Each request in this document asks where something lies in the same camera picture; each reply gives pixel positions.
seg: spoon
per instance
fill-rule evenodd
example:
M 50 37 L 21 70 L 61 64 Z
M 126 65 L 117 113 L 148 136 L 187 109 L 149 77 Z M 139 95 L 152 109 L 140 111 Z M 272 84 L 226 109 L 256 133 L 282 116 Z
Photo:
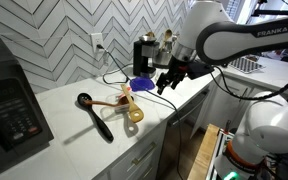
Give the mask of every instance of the spoon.
M 128 104 L 128 99 L 126 96 L 124 96 L 118 100 L 117 104 L 111 104 L 111 103 L 107 103 L 107 102 L 103 102 L 103 101 L 92 101 L 92 100 L 85 100 L 84 103 L 86 105 L 98 104 L 98 105 L 117 107 L 117 106 L 122 106 L 122 105 Z
M 144 113 L 143 111 L 133 102 L 130 93 L 128 92 L 128 90 L 126 89 L 125 84 L 121 84 L 121 88 L 125 94 L 125 96 L 128 99 L 128 102 L 130 104 L 129 107 L 129 115 L 130 115 L 130 119 L 134 122 L 137 123 L 139 121 L 141 121 L 144 118 Z
M 97 127 L 100 129 L 100 131 L 103 133 L 103 135 L 110 141 L 112 142 L 114 140 L 114 137 L 111 133 L 111 131 L 108 129 L 108 127 L 106 126 L 106 124 L 102 121 L 102 119 L 100 117 L 97 116 L 97 114 L 94 112 L 93 108 L 92 108 L 92 104 L 87 105 L 85 103 L 85 101 L 92 101 L 92 98 L 90 95 L 88 95 L 87 93 L 81 93 L 77 96 L 77 102 L 79 105 L 87 108 L 90 113 L 93 115 Z

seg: kitchen counter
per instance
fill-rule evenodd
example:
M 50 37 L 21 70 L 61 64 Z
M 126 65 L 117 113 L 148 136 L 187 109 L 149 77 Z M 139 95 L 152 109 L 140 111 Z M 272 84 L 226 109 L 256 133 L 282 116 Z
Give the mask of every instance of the kitchen counter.
M 288 83 L 287 62 L 261 57 L 258 63 L 265 66 L 265 68 L 245 74 L 228 66 L 223 68 L 224 74 L 274 91 Z
M 248 75 L 228 67 L 224 73 L 275 89 L 288 82 L 288 63 L 265 58 L 259 63 L 267 67 Z M 121 74 L 107 76 L 109 81 L 121 77 Z M 165 88 L 162 97 L 181 108 L 211 81 L 210 75 L 193 81 L 184 79 L 175 90 Z M 114 141 L 109 143 L 94 128 L 89 114 L 77 105 L 76 98 L 81 92 L 90 94 L 94 100 L 106 101 L 108 96 L 120 94 L 121 88 L 119 85 L 106 85 L 98 77 L 37 94 L 54 140 L 50 141 L 48 148 L 1 173 L 0 179 L 92 179 L 174 114 L 168 103 L 147 92 L 135 93 L 135 102 L 144 112 L 144 119 L 136 124 L 125 115 L 114 114 L 112 109 L 93 106 L 114 136 Z

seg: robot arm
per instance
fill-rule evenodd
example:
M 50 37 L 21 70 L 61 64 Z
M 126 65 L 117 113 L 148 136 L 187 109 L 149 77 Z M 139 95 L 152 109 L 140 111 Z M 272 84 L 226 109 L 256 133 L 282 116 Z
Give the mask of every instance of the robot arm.
M 187 74 L 195 79 L 243 55 L 288 48 L 288 17 L 256 25 L 237 25 L 221 3 L 197 1 L 183 24 L 172 50 L 169 71 L 161 74 L 158 93 L 175 89 Z
M 261 92 L 264 96 L 270 92 Z M 253 177 L 268 153 L 288 153 L 288 103 L 281 96 L 251 101 L 232 141 L 215 159 L 220 177 L 231 172 L 236 180 Z

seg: black ladle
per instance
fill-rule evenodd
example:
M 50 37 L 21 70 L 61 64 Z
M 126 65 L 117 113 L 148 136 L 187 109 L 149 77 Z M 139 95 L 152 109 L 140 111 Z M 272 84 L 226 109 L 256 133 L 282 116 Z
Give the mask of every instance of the black ladle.
M 88 95 L 87 93 L 81 93 L 77 96 L 77 102 L 79 105 L 87 108 L 90 113 L 93 115 L 97 127 L 100 129 L 100 131 L 103 133 L 103 135 L 110 141 L 112 142 L 114 140 L 114 137 L 111 133 L 111 131 L 108 129 L 108 127 L 106 126 L 106 124 L 103 122 L 103 120 L 97 116 L 97 114 L 94 112 L 92 105 L 86 105 L 84 103 L 85 100 L 92 100 L 92 97 L 90 95 Z

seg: chevron tile backsplash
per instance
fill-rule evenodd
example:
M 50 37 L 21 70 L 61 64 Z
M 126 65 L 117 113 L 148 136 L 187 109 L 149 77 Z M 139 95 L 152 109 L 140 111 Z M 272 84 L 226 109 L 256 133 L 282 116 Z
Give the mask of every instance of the chevron tile backsplash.
M 95 56 L 89 34 L 103 33 L 106 48 L 128 64 L 139 36 L 153 31 L 160 42 L 166 29 L 178 33 L 188 6 L 187 0 L 0 0 L 0 37 L 39 93 L 116 69 Z

